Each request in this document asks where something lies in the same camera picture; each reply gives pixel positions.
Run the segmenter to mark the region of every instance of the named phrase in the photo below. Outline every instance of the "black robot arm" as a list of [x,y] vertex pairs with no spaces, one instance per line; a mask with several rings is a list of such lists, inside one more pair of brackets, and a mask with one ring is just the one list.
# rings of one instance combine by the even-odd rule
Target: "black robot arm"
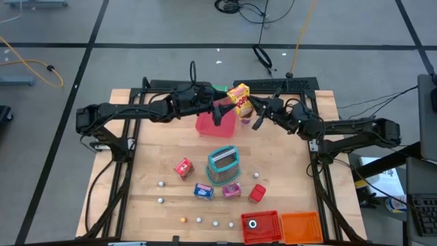
[[[310,108],[297,99],[296,104],[284,104],[277,90],[270,98],[249,96],[258,120],[253,129],[257,130],[264,118],[271,119],[284,128],[288,134],[297,133],[305,141],[310,141],[311,151],[317,153],[318,161],[331,164],[340,152],[352,152],[367,146],[394,148],[401,143],[399,124],[387,119],[361,118],[357,120],[323,121]],[[325,135],[353,135],[338,141],[323,139]]]
[[214,106],[214,101],[226,98],[225,92],[214,89],[210,84],[180,84],[164,99],[148,105],[113,105],[102,103],[78,109],[76,112],[76,132],[82,136],[92,136],[101,145],[111,149],[113,160],[126,162],[132,158],[132,142],[116,137],[104,125],[110,120],[149,119],[152,122],[168,123],[172,119],[212,112],[215,125],[231,111],[235,104]]

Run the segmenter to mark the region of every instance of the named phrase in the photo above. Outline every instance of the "white paper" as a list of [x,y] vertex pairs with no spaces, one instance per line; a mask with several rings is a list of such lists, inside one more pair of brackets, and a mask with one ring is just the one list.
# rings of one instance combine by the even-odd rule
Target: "white paper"
[[[366,165],[371,163],[372,161],[376,161],[379,158],[373,157],[360,157],[361,165]],[[396,169],[392,168],[386,170],[385,172],[378,174],[379,180],[375,183],[372,183],[373,186],[382,190],[383,192],[389,195],[405,195],[404,190],[402,189],[401,182],[399,181],[399,176],[397,175]],[[386,197],[383,193],[377,191],[373,187],[367,185],[370,193],[376,193],[376,197]]]

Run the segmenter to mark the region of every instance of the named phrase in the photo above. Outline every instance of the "mesh basket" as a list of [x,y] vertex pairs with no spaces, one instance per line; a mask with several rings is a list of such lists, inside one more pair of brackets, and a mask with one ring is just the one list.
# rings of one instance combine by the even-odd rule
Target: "mesh basket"
[[226,146],[210,154],[206,174],[213,185],[224,185],[240,175],[237,147]]

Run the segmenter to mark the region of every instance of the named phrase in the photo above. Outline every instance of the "concrete floor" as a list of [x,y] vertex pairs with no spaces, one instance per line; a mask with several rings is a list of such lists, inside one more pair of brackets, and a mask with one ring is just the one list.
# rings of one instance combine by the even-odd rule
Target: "concrete floor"
[[[70,1],[68,8],[25,10],[18,20],[0,25],[0,35],[15,43],[87,44],[103,0]],[[259,7],[264,1],[251,2]],[[403,0],[423,45],[437,45],[437,2]],[[110,0],[96,43],[142,44],[252,44],[260,26],[238,14],[222,14],[205,0]],[[288,0],[272,0],[268,14],[274,19],[290,6]],[[296,0],[292,11],[264,30],[262,42],[295,44],[311,1]],[[18,14],[0,4],[0,19]],[[245,12],[260,21],[250,12]],[[303,44],[414,45],[394,0],[318,1]],[[28,59],[50,63],[62,74],[66,86],[51,88],[37,80],[33,87],[0,87],[0,105],[13,108],[15,119],[0,137],[0,245],[13,244],[31,201],[68,95],[84,56],[83,48],[18,48]],[[0,48],[0,62],[15,60]],[[292,49],[267,50],[283,77],[290,69]],[[437,64],[437,51],[427,51]],[[199,80],[228,85],[236,79],[267,79],[268,74],[251,49],[104,49],[95,48],[73,104],[55,156],[41,202],[26,243],[74,238],[94,156],[79,144],[74,112],[79,107],[108,101],[113,88],[139,87],[141,78],[188,80],[188,65],[197,62]],[[35,67],[53,83],[55,76]],[[416,50],[299,51],[295,77],[317,77],[322,90],[333,90],[338,106],[399,92],[412,87],[417,75],[426,73]],[[22,65],[0,67],[0,74],[31,73]],[[339,110],[343,117],[370,105]],[[377,116],[401,125],[403,144],[419,140],[417,93],[409,92],[381,110]],[[405,117],[413,112],[414,117]],[[367,156],[383,156],[390,150],[365,148]],[[363,211],[367,235],[377,243],[401,244],[401,223]]]

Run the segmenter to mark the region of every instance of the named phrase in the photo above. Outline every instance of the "red tray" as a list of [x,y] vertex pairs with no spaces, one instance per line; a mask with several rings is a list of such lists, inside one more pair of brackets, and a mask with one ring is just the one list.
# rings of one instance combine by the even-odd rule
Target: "red tray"
[[[257,222],[257,227],[254,229],[247,226],[252,219]],[[241,223],[244,244],[271,243],[282,239],[278,212],[275,210],[242,214]]]

